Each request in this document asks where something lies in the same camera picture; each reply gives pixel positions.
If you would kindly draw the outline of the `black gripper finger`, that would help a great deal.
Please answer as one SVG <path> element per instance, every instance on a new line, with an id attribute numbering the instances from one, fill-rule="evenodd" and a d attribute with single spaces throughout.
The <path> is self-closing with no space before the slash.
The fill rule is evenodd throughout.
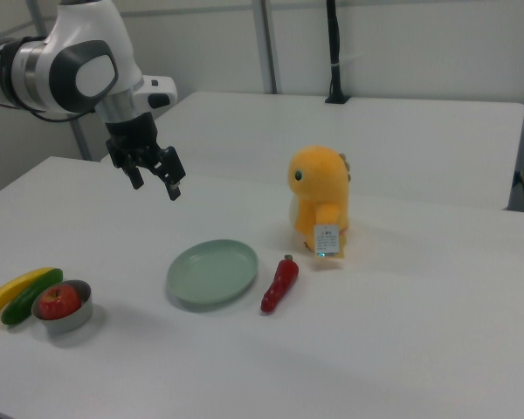
<path id="1" fill-rule="evenodd" d="M 144 184 L 141 172 L 131 157 L 127 157 L 122 163 L 122 170 L 131 181 L 134 189 L 139 189 Z"/>
<path id="2" fill-rule="evenodd" d="M 162 180 L 171 201 L 180 195 L 180 182 L 186 176 L 181 159 L 174 147 L 160 148 L 156 152 L 155 175 Z"/>

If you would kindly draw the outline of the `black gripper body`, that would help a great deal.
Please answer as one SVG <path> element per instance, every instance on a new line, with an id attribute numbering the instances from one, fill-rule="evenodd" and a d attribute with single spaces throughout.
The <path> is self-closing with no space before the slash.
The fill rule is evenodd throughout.
<path id="1" fill-rule="evenodd" d="M 165 169 L 162 149 L 156 142 L 158 131 L 152 113 L 142 113 L 123 122 L 108 122 L 106 127 L 110 135 L 107 150 L 116 168 Z"/>

